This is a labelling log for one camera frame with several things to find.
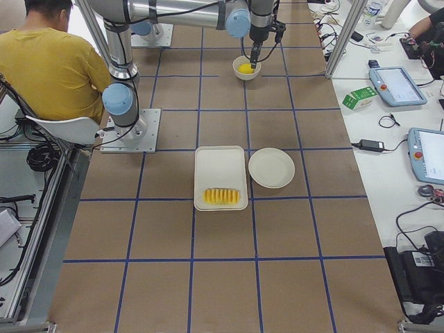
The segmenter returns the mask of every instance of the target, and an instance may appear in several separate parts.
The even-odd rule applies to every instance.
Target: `green box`
[[[342,104],[351,110],[355,110],[369,105],[376,96],[377,92],[372,87],[365,87],[349,93],[345,96]]]

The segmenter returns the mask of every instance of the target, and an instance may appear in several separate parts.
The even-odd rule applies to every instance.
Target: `tablet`
[[[415,177],[421,182],[444,185],[444,132],[411,128],[407,141]]]
[[[404,67],[370,68],[368,75],[381,98],[390,106],[427,103]]]

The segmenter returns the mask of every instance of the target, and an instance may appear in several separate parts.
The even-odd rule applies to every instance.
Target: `man in yellow shirt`
[[[67,33],[71,0],[25,0],[25,6],[24,25],[0,35],[0,73],[41,119],[100,123],[110,75],[86,40]]]

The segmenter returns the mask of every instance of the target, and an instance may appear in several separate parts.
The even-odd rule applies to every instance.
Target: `tablet screen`
[[[444,180],[444,135],[419,132],[424,158],[425,175],[428,178]]]
[[[377,71],[387,90],[396,102],[420,101],[421,97],[416,93],[410,80],[401,69],[381,69]]]

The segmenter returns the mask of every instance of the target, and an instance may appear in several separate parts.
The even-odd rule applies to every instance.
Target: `yellow food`
[[[237,67],[237,71],[242,74],[253,74],[255,70],[251,68],[250,64],[243,64]]]
[[[241,195],[237,189],[206,189],[203,200],[210,205],[236,205]]]

